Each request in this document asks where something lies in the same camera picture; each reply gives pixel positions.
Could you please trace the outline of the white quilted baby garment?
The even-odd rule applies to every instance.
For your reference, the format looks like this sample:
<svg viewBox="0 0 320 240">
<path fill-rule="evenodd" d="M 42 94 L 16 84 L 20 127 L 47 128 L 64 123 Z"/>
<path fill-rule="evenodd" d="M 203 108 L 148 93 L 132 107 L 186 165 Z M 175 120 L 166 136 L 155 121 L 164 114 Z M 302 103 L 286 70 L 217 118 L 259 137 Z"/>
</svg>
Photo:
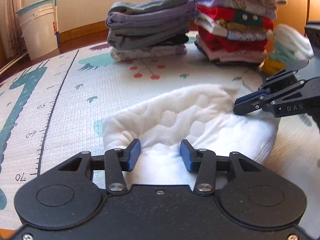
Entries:
<svg viewBox="0 0 320 240">
<path fill-rule="evenodd" d="M 117 111 L 103 120 L 106 150 L 125 148 L 140 140 L 141 154 L 128 185 L 195 185 L 196 175 L 186 170 L 180 143 L 206 148 L 220 156 L 239 152 L 263 163 L 274 147 L 279 120 L 257 111 L 233 113 L 237 89 L 202 84 L 183 87 Z"/>
</svg>

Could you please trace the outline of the yellow teal white clothes pile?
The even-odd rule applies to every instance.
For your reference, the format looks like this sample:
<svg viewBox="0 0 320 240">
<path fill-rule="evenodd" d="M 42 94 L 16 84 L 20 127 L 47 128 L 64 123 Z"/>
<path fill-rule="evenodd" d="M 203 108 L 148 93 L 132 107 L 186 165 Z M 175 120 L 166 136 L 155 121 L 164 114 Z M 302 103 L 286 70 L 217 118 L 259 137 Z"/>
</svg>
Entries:
<svg viewBox="0 0 320 240">
<path fill-rule="evenodd" d="M 309 39 L 296 29 L 279 24 L 274 29 L 273 51 L 264 59 L 261 71 L 274 75 L 296 61 L 309 60 L 314 53 Z"/>
</svg>

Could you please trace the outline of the colourful folded clothes stack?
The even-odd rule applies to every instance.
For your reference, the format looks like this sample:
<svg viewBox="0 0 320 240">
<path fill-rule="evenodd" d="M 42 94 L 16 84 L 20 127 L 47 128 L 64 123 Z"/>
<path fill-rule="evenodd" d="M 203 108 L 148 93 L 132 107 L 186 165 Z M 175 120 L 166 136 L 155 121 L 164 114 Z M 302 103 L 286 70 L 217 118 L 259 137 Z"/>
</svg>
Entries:
<svg viewBox="0 0 320 240">
<path fill-rule="evenodd" d="M 198 15 L 195 45 L 210 61 L 260 64 L 287 0 L 191 0 Z"/>
</svg>

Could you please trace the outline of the grey purple folded clothes stack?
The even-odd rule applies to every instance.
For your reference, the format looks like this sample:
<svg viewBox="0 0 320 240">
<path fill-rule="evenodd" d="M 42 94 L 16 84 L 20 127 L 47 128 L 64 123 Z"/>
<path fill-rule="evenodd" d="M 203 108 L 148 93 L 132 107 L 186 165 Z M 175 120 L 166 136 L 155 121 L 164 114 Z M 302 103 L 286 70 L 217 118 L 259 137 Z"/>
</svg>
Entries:
<svg viewBox="0 0 320 240">
<path fill-rule="evenodd" d="M 124 62 L 184 55 L 189 25 L 196 16 L 196 4 L 191 0 L 116 2 L 105 21 L 111 58 Z"/>
</svg>

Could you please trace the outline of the cartoon giraffe play mat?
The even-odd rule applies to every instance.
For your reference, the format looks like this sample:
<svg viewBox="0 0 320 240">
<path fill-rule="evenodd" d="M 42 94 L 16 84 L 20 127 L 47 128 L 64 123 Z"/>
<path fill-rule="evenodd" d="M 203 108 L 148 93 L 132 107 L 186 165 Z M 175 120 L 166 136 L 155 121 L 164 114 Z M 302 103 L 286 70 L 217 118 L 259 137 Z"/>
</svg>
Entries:
<svg viewBox="0 0 320 240">
<path fill-rule="evenodd" d="M 25 183 L 81 151 L 103 155 L 102 123 L 109 115 L 183 87 L 214 84 L 236 98 L 262 84 L 241 66 L 216 66 L 194 45 L 187 53 L 115 62 L 106 43 L 37 63 L 1 84 L 1 228 L 21 221 L 14 196 Z M 306 115 L 280 118 L 274 147 L 261 164 L 300 187 L 307 208 L 300 220 L 319 237 L 319 129 Z"/>
</svg>

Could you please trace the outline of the white plastic bucket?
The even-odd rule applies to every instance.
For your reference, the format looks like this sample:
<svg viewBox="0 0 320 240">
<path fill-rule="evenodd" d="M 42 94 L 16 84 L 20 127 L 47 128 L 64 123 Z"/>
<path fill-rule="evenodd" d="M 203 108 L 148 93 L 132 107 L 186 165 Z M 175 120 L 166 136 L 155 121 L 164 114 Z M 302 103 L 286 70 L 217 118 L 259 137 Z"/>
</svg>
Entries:
<svg viewBox="0 0 320 240">
<path fill-rule="evenodd" d="M 55 23 L 55 0 L 39 0 L 17 11 L 28 55 L 38 59 L 58 48 Z"/>
</svg>

